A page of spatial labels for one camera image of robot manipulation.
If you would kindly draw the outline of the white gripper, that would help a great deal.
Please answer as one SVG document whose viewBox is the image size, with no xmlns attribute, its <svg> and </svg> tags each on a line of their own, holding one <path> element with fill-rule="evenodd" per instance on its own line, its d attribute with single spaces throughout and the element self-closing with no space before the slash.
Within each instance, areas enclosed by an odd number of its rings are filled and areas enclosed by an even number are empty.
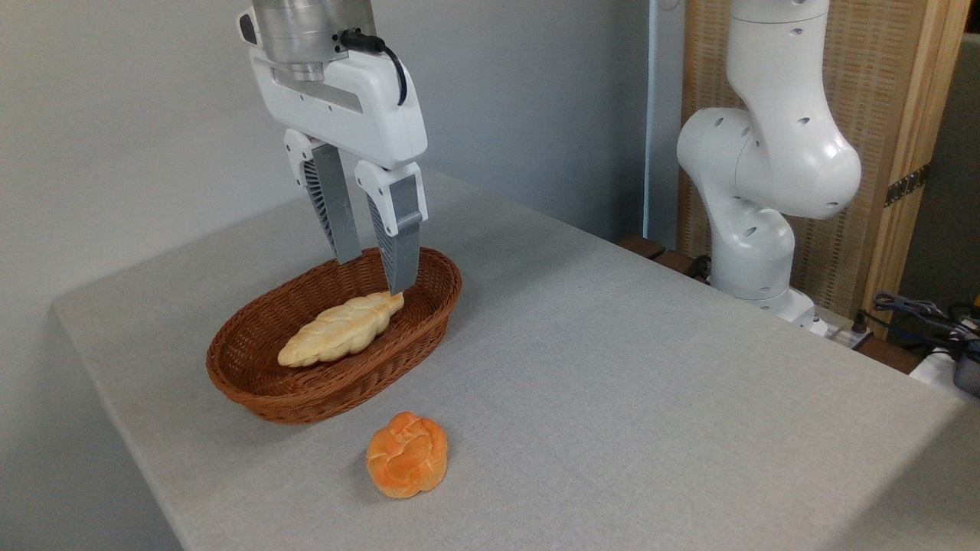
<svg viewBox="0 0 980 551">
<path fill-rule="evenodd" d="M 399 80 L 385 56 L 354 51 L 326 64 L 323 80 L 314 83 L 294 80 L 256 47 L 250 62 L 266 108 L 291 128 L 284 145 L 295 181 L 307 191 L 339 264 L 363 249 L 338 148 L 365 159 L 354 177 L 367 195 L 389 293 L 405 292 L 417 280 L 420 224 L 428 219 L 420 167 L 409 164 L 428 146 L 412 77 L 399 106 Z"/>
</svg>

